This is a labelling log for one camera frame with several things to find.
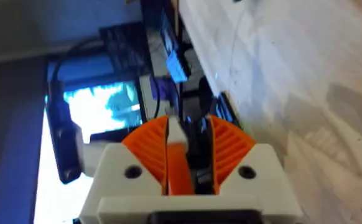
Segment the white orange right gripper right finger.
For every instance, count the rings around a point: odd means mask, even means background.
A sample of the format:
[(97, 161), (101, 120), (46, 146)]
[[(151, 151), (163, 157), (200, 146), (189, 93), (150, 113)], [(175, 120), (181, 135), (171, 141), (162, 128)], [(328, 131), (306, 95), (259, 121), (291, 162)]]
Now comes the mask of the white orange right gripper right finger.
[(234, 124), (210, 116), (213, 188), (217, 195), (294, 198), (274, 148), (259, 144)]

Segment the white orange right gripper left finger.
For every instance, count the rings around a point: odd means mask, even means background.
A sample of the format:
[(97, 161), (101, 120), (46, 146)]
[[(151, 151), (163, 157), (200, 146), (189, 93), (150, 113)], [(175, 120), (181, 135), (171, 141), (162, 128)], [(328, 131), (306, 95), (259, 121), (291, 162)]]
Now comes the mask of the white orange right gripper left finger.
[(142, 223), (166, 187), (168, 116), (153, 119), (124, 141), (82, 144), (82, 171), (93, 179), (79, 214), (82, 223)]

